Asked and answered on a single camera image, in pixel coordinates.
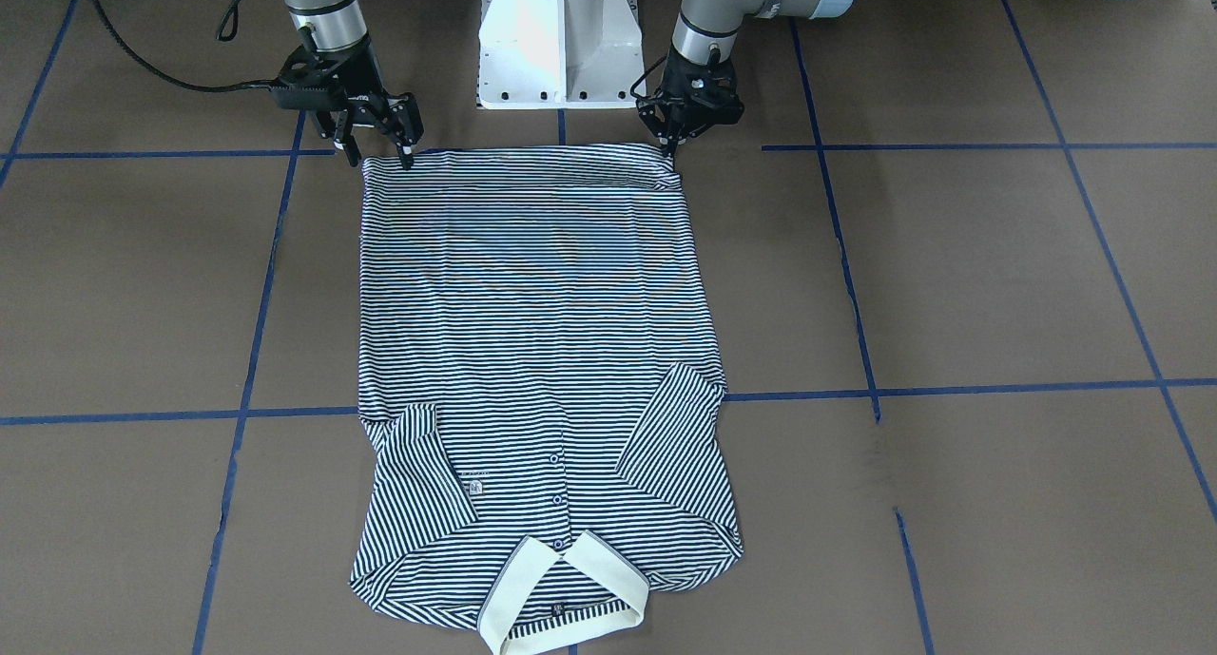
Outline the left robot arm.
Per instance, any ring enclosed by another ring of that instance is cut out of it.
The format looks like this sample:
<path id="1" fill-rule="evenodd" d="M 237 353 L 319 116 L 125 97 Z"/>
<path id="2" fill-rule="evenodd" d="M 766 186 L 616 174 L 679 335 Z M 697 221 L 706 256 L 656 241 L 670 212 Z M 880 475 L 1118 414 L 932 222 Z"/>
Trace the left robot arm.
<path id="1" fill-rule="evenodd" d="M 679 145 L 700 138 L 714 125 L 734 125 L 744 117 L 733 51 L 744 19 L 800 17 L 839 18 L 856 0 L 682 0 L 664 58 L 664 71 L 652 93 L 630 95 L 636 113 L 666 157 Z"/>

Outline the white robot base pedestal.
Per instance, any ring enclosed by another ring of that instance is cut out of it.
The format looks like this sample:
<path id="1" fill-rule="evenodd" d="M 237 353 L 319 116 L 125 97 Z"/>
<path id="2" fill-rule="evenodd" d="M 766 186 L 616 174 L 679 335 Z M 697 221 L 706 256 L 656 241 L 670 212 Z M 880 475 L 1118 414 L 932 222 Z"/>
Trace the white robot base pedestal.
<path id="1" fill-rule="evenodd" d="M 636 0 L 481 0 L 475 100 L 484 110 L 634 110 Z"/>

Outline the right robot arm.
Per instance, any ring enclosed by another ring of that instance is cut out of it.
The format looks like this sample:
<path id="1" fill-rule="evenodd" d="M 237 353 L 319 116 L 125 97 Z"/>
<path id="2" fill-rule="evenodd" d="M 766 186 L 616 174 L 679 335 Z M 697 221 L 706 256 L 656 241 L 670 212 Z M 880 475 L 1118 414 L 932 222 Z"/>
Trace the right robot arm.
<path id="1" fill-rule="evenodd" d="M 265 86 L 277 106 L 305 112 L 318 135 L 333 142 L 350 166 L 361 153 L 354 127 L 374 129 L 396 146 L 404 169 L 413 168 L 414 147 L 424 125 L 413 93 L 392 95 L 385 86 L 358 0 L 282 0 L 288 9 L 296 47 Z"/>

